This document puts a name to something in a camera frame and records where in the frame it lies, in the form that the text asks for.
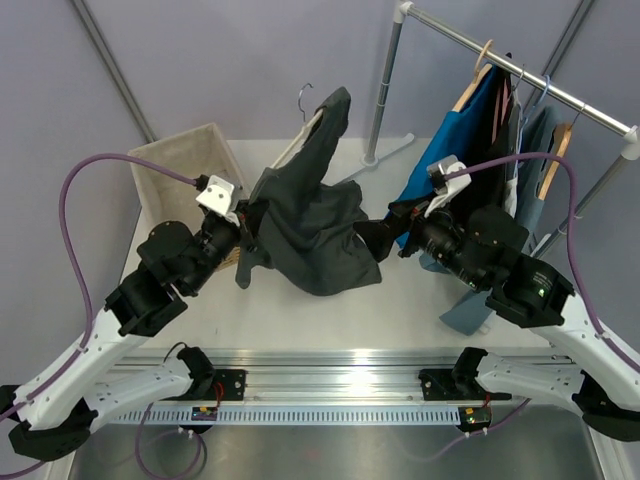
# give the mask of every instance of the blue shirt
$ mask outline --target blue shirt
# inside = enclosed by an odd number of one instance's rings
[[[449,155],[455,155],[458,160],[464,162],[467,151],[471,145],[478,123],[482,119],[487,101],[490,99],[489,90],[492,79],[498,75],[498,69],[491,71],[482,79],[478,88],[460,112],[448,112],[435,136],[422,154],[420,161],[413,169],[407,186],[396,201],[412,200],[423,197],[433,190],[427,167]],[[404,247],[409,234],[404,234],[396,239],[400,248]]]

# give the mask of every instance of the hanging clothes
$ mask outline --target hanging clothes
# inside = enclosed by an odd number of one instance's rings
[[[561,121],[560,112],[555,106],[545,106],[525,128],[522,151],[551,152],[554,147],[553,132]],[[525,253],[531,253],[535,248],[534,230],[544,207],[544,200],[538,198],[538,194],[550,165],[548,160],[539,158],[523,162],[519,168],[518,209],[515,219],[529,230],[529,239],[522,250]]]
[[[413,169],[404,190],[396,201],[411,200],[427,195],[433,190],[427,175],[427,167],[449,155],[455,155],[464,162],[473,145],[480,125],[491,125],[496,98],[500,84],[500,69],[492,68],[460,112],[447,112],[440,128],[422,154],[420,161]],[[408,235],[405,234],[396,242],[404,247]]]
[[[553,131],[560,123],[558,110],[547,106],[524,129],[521,151],[551,152],[553,149]],[[542,214],[544,201],[538,198],[540,185],[544,180],[550,162],[535,159],[523,162],[518,169],[518,199],[515,220],[529,231],[529,238],[522,251],[531,253],[535,248],[533,232]],[[467,292],[448,312],[440,316],[449,327],[465,335],[473,335],[487,320],[491,309],[485,306],[489,292]]]
[[[466,158],[458,157],[468,167],[507,155],[516,141],[519,110],[514,112],[509,74],[496,67],[494,70],[494,83],[488,88],[489,101],[485,104],[485,112],[481,116],[483,121],[476,126]],[[502,208],[506,188],[505,176],[504,166],[472,173],[469,186],[447,206],[456,222],[466,225],[471,213],[487,205]],[[420,265],[431,272],[446,272],[445,268],[426,253],[420,256]]]
[[[268,201],[256,238],[241,244],[236,283],[249,287],[251,269],[275,268],[313,295],[334,295],[380,283],[378,263],[356,235],[353,223],[366,221],[362,191],[353,182],[323,185],[338,139],[348,125],[351,96],[341,87],[320,106],[301,150],[278,169],[265,169],[250,204]]]
[[[513,109],[509,118],[509,153],[520,153],[522,144],[522,106],[518,92],[513,92]],[[515,163],[505,165],[504,211],[515,218],[518,208],[518,168]]]

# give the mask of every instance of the metal pole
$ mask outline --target metal pole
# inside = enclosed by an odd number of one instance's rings
[[[591,190],[589,190],[587,194],[584,197],[582,197],[582,200],[580,200],[580,203],[578,203],[578,205],[576,206],[576,217],[580,216],[580,214],[584,211],[584,209],[587,208],[589,203],[591,203],[591,201],[596,197],[596,195],[600,193],[600,190],[602,190],[605,187],[605,185],[609,182],[609,180],[615,177],[622,170],[622,168],[625,167],[629,162],[630,160],[623,157],[622,155],[620,155],[616,159],[616,161],[613,162],[613,164],[607,169],[607,171],[604,172],[604,175],[602,175],[598,179],[598,181],[595,183],[595,185],[591,187]],[[560,224],[560,226],[558,226],[558,228],[551,233],[547,241],[544,242],[544,244],[536,251],[534,255],[535,258],[543,257],[551,249],[551,247],[553,247],[553,245],[558,241],[561,235],[567,234],[568,223],[569,223],[569,218],[567,217]]]
[[[553,78],[596,2],[597,0],[582,0],[578,3],[571,15],[571,18],[569,19],[569,22],[567,22],[567,25],[564,27],[562,35],[560,35],[560,38],[558,39],[558,43],[556,43],[556,46],[553,48],[553,51],[542,70],[543,75],[549,75]],[[531,106],[533,106],[541,96],[542,92],[538,89],[534,89],[524,105],[524,110],[526,111],[531,108]]]
[[[456,29],[441,22],[440,20],[432,17],[426,12],[423,12],[422,10],[417,9],[413,5],[407,9],[407,15],[415,18],[420,23],[423,23],[424,25],[427,25],[428,27],[433,28],[434,30],[440,32],[444,36],[459,43],[460,45],[467,47],[470,50],[473,50],[476,53],[480,53],[483,49],[483,45],[480,45],[477,41],[473,40],[472,38],[469,38],[465,34],[457,31]],[[527,82],[530,85],[533,85],[539,90],[543,90],[547,84],[547,81],[544,77],[541,77],[539,75],[534,75],[526,70],[523,70],[522,67],[514,64],[513,61],[508,57],[498,55],[496,53],[493,53],[491,50],[489,50],[485,54],[485,58],[489,62],[493,63],[494,65],[497,65],[503,70],[511,72],[512,74],[518,77],[522,76],[522,79],[525,82]],[[622,122],[619,122],[615,118],[612,118],[609,115],[606,115],[600,110],[596,110],[592,106],[587,105],[582,100],[579,100],[578,98],[574,97],[573,95],[570,95],[569,93],[556,87],[553,84],[551,84],[551,86],[549,87],[547,94],[561,101],[565,105],[568,105],[574,110],[581,112],[582,115],[584,115],[585,117],[591,118],[592,120],[608,128],[609,130],[617,133],[618,135],[625,136],[629,132],[631,132],[631,127],[628,127],[627,125],[625,125]]]
[[[373,117],[371,135],[369,135],[369,146],[367,147],[367,151],[363,159],[363,162],[367,165],[376,164],[376,147],[378,145],[378,137],[380,136],[380,127],[382,126],[382,117],[384,115],[384,107],[386,106],[387,93],[389,92],[389,82],[391,82],[393,65],[396,61],[396,53],[398,52],[398,44],[400,43],[400,33],[402,33],[402,21],[398,22],[394,18],[391,40],[389,40],[389,50],[387,51],[387,60],[384,64],[382,82],[380,83],[380,92],[378,93],[378,102],[376,103],[376,113]]]
[[[98,23],[96,22],[95,18],[93,18],[91,10],[89,10],[89,7],[86,5],[84,0],[69,0],[69,2],[76,11],[78,18],[82,23],[82,26],[87,32],[87,35],[89,36],[91,43],[96,49],[96,52],[98,53],[102,64],[106,68],[107,73],[111,77],[111,80],[113,80],[118,93],[122,97],[122,100],[124,100],[129,113],[133,117],[133,121],[138,127],[138,130],[140,130],[140,133],[147,141],[147,143],[155,142],[156,140],[158,140],[158,137],[151,129],[151,126],[149,126],[147,119],[142,113],[142,110],[140,110],[140,106],[133,96],[129,85],[127,85],[127,82],[124,79],[122,72],[120,71],[120,67],[116,63],[111,50],[109,50],[109,46],[107,45],[107,42],[105,41],[104,36],[102,35],[100,28],[98,27]]]

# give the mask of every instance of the metal floor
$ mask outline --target metal floor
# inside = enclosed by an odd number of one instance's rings
[[[496,418],[508,409],[496,408]],[[147,427],[142,444],[166,427]],[[132,458],[135,427],[109,425],[77,453],[72,480],[146,479]],[[204,434],[207,459],[188,478],[233,480],[602,479],[582,421],[529,407],[504,428],[425,458],[461,433],[455,427],[219,426]],[[143,450],[158,476],[179,474],[194,441],[168,436]]]

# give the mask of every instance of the metal clothes rail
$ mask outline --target metal clothes rail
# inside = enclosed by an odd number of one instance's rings
[[[480,54],[484,48],[483,44],[480,44],[476,40],[470,38],[466,34],[454,29],[446,23],[431,16],[427,12],[416,8],[413,2],[398,1],[397,8],[394,12],[393,18],[393,30],[391,33],[391,40],[389,42],[389,49],[387,51],[387,59],[384,66],[384,72],[382,74],[382,82],[380,84],[380,91],[376,103],[375,116],[373,125],[371,127],[371,134],[369,136],[369,144],[367,152],[365,154],[364,162],[367,164],[375,164],[375,152],[378,143],[378,137],[380,136],[380,127],[382,126],[382,118],[384,116],[384,110],[386,107],[387,93],[389,91],[389,85],[391,82],[391,74],[393,73],[393,66],[395,63],[396,53],[398,51],[398,44],[400,42],[400,34],[402,33],[402,25],[406,17],[412,17],[418,20],[423,25],[426,25],[433,30],[441,33],[445,37],[467,47]],[[513,61],[498,53],[488,50],[484,54],[484,58],[507,72],[516,75],[518,78],[522,78],[523,81],[537,88],[538,90],[544,90],[547,85],[547,81],[544,77],[531,73],[522,67],[513,63]],[[607,169],[607,171],[598,179],[595,185],[587,192],[587,194],[580,200],[576,207],[576,216],[579,216],[587,205],[598,195],[602,188],[614,178],[622,168],[628,163],[628,160],[637,160],[640,157],[640,142],[638,140],[638,127],[630,127],[619,120],[607,115],[604,112],[592,107],[586,102],[574,97],[565,90],[559,88],[554,84],[549,85],[547,95],[559,100],[565,105],[571,107],[575,111],[579,112],[579,115],[591,118],[600,125],[608,128],[612,132],[622,136],[628,144],[622,149],[620,156],[614,161],[614,163]],[[555,244],[560,235],[563,235],[566,231],[568,219],[565,219],[556,230],[554,230],[547,241],[536,252],[536,257],[543,256],[549,249]]]

